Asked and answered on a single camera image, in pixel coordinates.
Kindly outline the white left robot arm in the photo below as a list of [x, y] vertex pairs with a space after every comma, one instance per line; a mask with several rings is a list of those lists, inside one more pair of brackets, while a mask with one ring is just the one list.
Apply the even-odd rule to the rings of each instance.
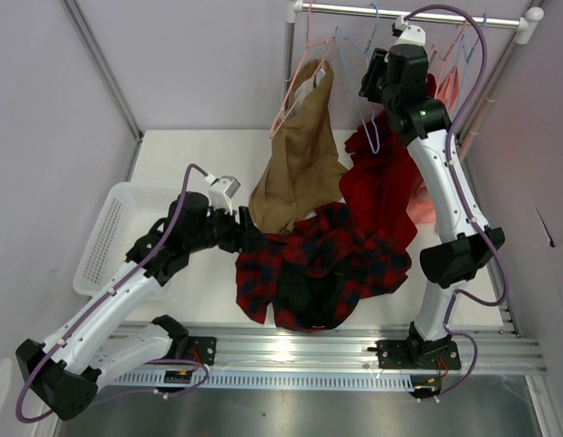
[[118, 272], [71, 320], [42, 341], [27, 339], [15, 356], [25, 385], [15, 414], [23, 423], [25, 396], [32, 392], [49, 414], [77, 417], [117, 377], [145, 363], [195, 365], [189, 332], [169, 315], [157, 316], [140, 332], [108, 348], [109, 335], [141, 303], [161, 291], [202, 250], [229, 253], [261, 249], [267, 237], [253, 224], [248, 208], [215, 206], [203, 194], [187, 192], [136, 240]]

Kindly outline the light blue wire hanger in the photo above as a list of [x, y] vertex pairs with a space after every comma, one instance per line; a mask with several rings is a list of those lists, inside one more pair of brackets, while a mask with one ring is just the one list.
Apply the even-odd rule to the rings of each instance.
[[376, 117], [375, 110], [374, 110], [374, 103], [370, 103], [371, 115], [372, 116], [371, 116], [370, 120], [367, 121], [366, 118], [364, 117], [363, 109], [362, 109], [362, 105], [361, 105], [361, 102], [364, 99], [364, 81], [363, 81], [364, 77], [361, 78], [360, 85], [359, 85], [358, 89], [355, 89], [353, 75], [351, 74], [351, 71], [349, 69], [349, 64], [346, 60], [346, 56], [344, 54], [343, 45], [342, 45], [342, 42], [349, 43], [355, 49], [355, 51], [360, 54], [360, 56], [362, 57], [362, 59], [365, 62], [365, 66], [366, 67], [370, 66], [371, 45], [372, 45], [372, 42], [374, 41], [374, 37], [376, 35], [376, 31], [378, 29], [378, 25], [379, 25], [379, 21], [380, 21], [380, 17], [381, 17], [380, 13], [379, 13], [378, 4], [377, 3], [371, 3], [371, 7], [374, 10], [374, 27], [373, 27], [372, 32], [369, 34], [364, 46], [359, 46], [339, 26], [335, 27], [333, 37], [334, 37], [334, 43], [335, 43], [336, 48], [338, 50], [338, 54], [339, 54], [339, 57], [340, 57], [341, 64], [343, 66], [343, 71], [346, 74], [346, 80], [347, 80], [348, 86], [349, 86], [350, 91], [351, 91], [353, 98], [354, 98], [355, 107], [357, 109], [359, 118], [361, 119], [361, 122], [362, 122], [363, 132], [366, 136], [368, 146], [369, 146], [372, 154], [376, 156], [381, 150], [381, 140], [380, 140], [380, 135], [379, 135], [379, 129], [378, 129], [378, 126], [377, 126], [375, 119], [374, 119]]

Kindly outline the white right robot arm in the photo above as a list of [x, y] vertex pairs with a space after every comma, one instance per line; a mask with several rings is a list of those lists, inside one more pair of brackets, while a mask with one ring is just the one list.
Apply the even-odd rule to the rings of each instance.
[[440, 244], [422, 249], [425, 294], [405, 340], [379, 340], [383, 370], [458, 370], [461, 361], [449, 322], [463, 287], [505, 242], [479, 211], [460, 164], [445, 105], [427, 95], [425, 49], [399, 44], [374, 50], [360, 96], [382, 105], [419, 169], [433, 201]]

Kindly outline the red plaid skirt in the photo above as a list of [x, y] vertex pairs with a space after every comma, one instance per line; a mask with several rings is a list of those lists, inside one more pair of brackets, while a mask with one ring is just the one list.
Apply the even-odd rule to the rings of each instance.
[[411, 266], [406, 249], [381, 231], [363, 230], [345, 204], [333, 202], [239, 255], [236, 303], [260, 324], [272, 309], [279, 328], [332, 330], [360, 300], [396, 292]]

